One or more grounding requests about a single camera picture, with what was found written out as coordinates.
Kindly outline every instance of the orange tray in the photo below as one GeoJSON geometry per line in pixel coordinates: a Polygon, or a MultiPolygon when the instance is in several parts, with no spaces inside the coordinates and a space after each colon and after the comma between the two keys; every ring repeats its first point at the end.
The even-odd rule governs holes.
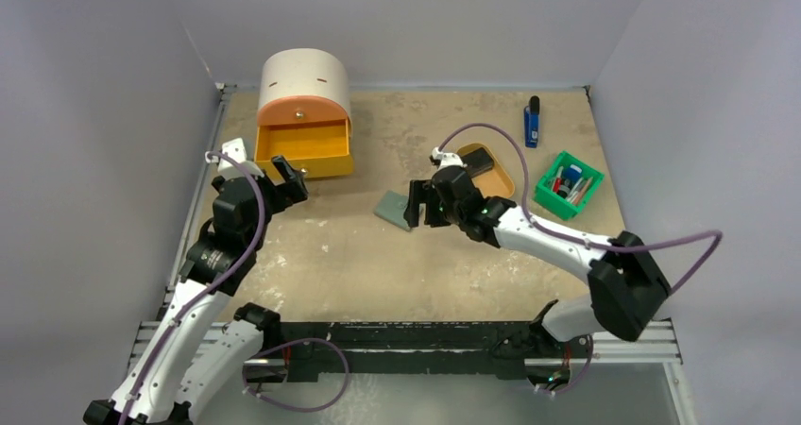
{"type": "Polygon", "coordinates": [[[503,169],[503,166],[498,162],[495,154],[486,147],[484,144],[466,144],[456,150],[459,156],[465,156],[476,149],[483,148],[493,160],[493,167],[491,170],[482,173],[473,178],[473,184],[481,191],[484,196],[500,196],[503,198],[511,198],[515,194],[515,183],[503,169]]]}

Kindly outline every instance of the pencil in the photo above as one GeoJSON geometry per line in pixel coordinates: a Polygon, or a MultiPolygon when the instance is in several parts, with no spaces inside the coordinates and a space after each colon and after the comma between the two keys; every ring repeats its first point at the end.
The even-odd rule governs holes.
{"type": "Polygon", "coordinates": [[[588,180],[587,180],[587,182],[585,183],[584,189],[583,189],[583,190],[581,191],[581,193],[578,195],[578,197],[576,198],[576,200],[575,200],[574,204],[581,203],[581,200],[583,200],[583,199],[584,199],[584,196],[587,194],[587,191],[589,190],[589,186],[590,186],[590,185],[592,185],[592,180],[593,180],[593,178],[592,178],[592,177],[589,177],[589,179],[588,179],[588,180]]]}

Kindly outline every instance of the green basket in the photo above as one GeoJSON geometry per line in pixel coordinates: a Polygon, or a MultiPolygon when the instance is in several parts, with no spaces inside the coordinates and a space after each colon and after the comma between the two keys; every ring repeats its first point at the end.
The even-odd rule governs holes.
{"type": "Polygon", "coordinates": [[[554,165],[551,165],[551,168],[548,169],[548,172],[539,179],[537,186],[535,186],[534,201],[539,203],[543,208],[551,213],[556,214],[556,216],[560,219],[570,220],[584,210],[587,202],[592,198],[592,195],[595,194],[595,191],[598,189],[598,186],[601,185],[601,181],[603,180],[603,173],[579,161],[571,153],[562,151],[559,153],[559,156],[556,157],[554,165]],[[569,201],[565,200],[561,196],[557,195],[556,192],[548,188],[549,182],[551,182],[551,179],[556,176],[556,171],[559,169],[559,167],[561,166],[564,171],[567,170],[571,164],[581,167],[581,176],[584,178],[584,181],[592,178],[592,184],[589,185],[589,189],[584,194],[584,198],[582,198],[581,202],[576,203],[575,205],[571,204],[569,201]]]}

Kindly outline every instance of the beige table surface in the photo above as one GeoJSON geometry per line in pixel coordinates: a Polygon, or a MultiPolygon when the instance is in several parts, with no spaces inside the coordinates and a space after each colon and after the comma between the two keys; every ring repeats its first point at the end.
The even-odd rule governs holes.
{"type": "MultiPolygon", "coordinates": [[[[522,320],[553,298],[587,291],[579,280],[539,259],[470,241],[454,227],[412,232],[373,215],[391,189],[407,194],[410,179],[434,172],[428,157],[454,129],[494,123],[522,144],[522,108],[531,93],[358,92],[351,95],[351,150],[356,172],[310,180],[309,200],[273,217],[257,265],[220,316],[252,301],[277,310],[284,321],[522,320]]],[[[532,181],[568,150],[607,173],[584,212],[569,227],[616,235],[623,228],[618,200],[587,98],[582,92],[537,93],[541,138],[524,148],[532,181]]],[[[221,141],[255,141],[257,93],[236,93],[221,141]]],[[[475,128],[449,147],[483,143],[514,179],[519,161],[501,136],[475,128]]],[[[211,216],[215,192],[204,195],[202,218],[211,216]]],[[[533,201],[532,211],[561,222],[533,201]]]]}

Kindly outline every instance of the white wall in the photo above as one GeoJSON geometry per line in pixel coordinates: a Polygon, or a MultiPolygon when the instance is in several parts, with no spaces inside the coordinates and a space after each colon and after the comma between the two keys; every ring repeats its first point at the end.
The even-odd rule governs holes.
{"type": "Polygon", "coordinates": [[[801,417],[799,83],[801,0],[643,0],[595,82],[627,226],[725,231],[673,304],[703,423],[801,417]]]}
{"type": "Polygon", "coordinates": [[[258,83],[293,47],[355,86],[583,86],[640,0],[175,0],[217,81],[258,83]]]}
{"type": "Polygon", "coordinates": [[[169,0],[0,14],[0,411],[78,423],[163,297],[219,99],[169,0]]]}

